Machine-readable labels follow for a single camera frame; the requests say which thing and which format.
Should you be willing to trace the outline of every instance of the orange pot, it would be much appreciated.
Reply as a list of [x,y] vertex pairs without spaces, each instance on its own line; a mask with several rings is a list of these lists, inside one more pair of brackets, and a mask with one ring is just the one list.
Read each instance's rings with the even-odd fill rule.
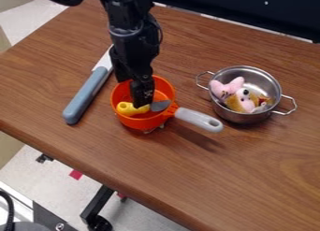
[[180,108],[175,103],[175,90],[173,86],[165,79],[153,76],[154,79],[154,96],[153,101],[170,100],[171,104],[160,112],[147,112],[145,114],[135,115],[134,117],[125,116],[119,113],[116,109],[118,103],[132,102],[130,97],[129,83],[131,80],[118,83],[111,94],[111,106],[116,112],[118,119],[125,126],[141,130],[149,131],[156,127],[161,126],[171,117],[176,117],[194,125],[200,126],[211,132],[220,132],[223,129],[223,125],[220,121],[214,119],[206,114],[188,109]]

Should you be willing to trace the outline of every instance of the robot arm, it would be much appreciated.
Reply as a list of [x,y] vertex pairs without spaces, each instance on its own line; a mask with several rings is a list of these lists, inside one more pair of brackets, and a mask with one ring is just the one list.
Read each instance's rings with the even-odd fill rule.
[[[83,0],[52,0],[65,6]],[[110,58],[118,82],[131,79],[130,92],[135,108],[153,101],[152,60],[159,54],[160,25],[149,13],[153,0],[100,0],[109,17],[113,42]]]

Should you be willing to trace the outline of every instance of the gray floor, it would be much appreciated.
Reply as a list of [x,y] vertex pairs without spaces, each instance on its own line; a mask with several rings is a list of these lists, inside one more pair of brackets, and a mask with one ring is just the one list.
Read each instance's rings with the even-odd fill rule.
[[[87,230],[80,213],[100,184],[86,176],[69,177],[72,169],[60,162],[35,162],[41,153],[24,146],[0,170],[0,181],[68,221],[79,231]],[[128,199],[120,202],[114,195],[100,213],[116,231],[186,231],[169,219]]]

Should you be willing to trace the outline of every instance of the wooden table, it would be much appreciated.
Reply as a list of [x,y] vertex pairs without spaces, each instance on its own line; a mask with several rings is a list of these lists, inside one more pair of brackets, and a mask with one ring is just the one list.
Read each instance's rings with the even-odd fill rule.
[[153,14],[165,33],[153,67],[180,105],[216,116],[195,75],[252,65],[298,111],[224,122],[221,134],[177,120],[133,134],[110,108],[112,76],[81,122],[66,125],[62,110],[110,45],[105,12],[86,0],[1,56],[1,130],[192,230],[320,230],[319,46],[170,8]]

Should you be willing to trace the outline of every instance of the pot handle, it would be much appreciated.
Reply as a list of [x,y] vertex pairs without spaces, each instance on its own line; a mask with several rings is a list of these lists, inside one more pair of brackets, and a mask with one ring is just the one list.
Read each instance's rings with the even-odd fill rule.
[[208,91],[208,90],[209,90],[208,87],[205,87],[205,86],[203,86],[203,85],[200,85],[200,83],[199,83],[199,78],[202,77],[202,76],[204,76],[204,75],[207,75],[207,74],[214,75],[214,73],[211,72],[211,71],[205,71],[205,72],[202,72],[202,73],[198,74],[198,75],[196,76],[196,85],[197,85],[198,87],[200,87],[200,88],[205,89],[205,90]]
[[287,111],[286,113],[283,113],[283,112],[280,112],[280,111],[277,111],[277,110],[273,110],[272,113],[275,113],[275,114],[278,114],[278,115],[289,115],[289,114],[291,114],[292,112],[294,112],[294,111],[297,110],[298,105],[297,105],[297,103],[296,103],[296,100],[295,100],[293,97],[288,96],[288,95],[284,95],[284,94],[282,94],[281,96],[282,96],[283,98],[290,99],[290,100],[292,101],[292,104],[294,105],[294,107],[293,107],[291,110]]
[[189,108],[178,108],[174,116],[213,133],[221,132],[224,128],[219,120]]

